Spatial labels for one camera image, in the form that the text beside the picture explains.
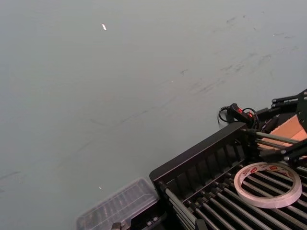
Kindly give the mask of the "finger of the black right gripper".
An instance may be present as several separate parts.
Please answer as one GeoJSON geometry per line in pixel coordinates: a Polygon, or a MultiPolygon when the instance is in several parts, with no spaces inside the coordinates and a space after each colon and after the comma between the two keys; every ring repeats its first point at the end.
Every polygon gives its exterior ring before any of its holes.
{"type": "Polygon", "coordinates": [[[272,99],[271,108],[257,111],[258,118],[271,118],[286,113],[296,113],[298,95],[272,99]]]}
{"type": "Polygon", "coordinates": [[[307,163],[307,142],[300,141],[278,150],[264,150],[260,152],[260,157],[268,163],[285,161],[289,165],[304,165],[307,163]]]}

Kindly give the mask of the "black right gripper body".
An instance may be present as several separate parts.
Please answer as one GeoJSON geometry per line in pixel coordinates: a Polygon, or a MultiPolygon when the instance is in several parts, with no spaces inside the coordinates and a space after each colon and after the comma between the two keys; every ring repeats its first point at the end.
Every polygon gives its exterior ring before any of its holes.
{"type": "Polygon", "coordinates": [[[307,132],[307,93],[301,92],[298,95],[296,115],[302,128],[307,132]]]}

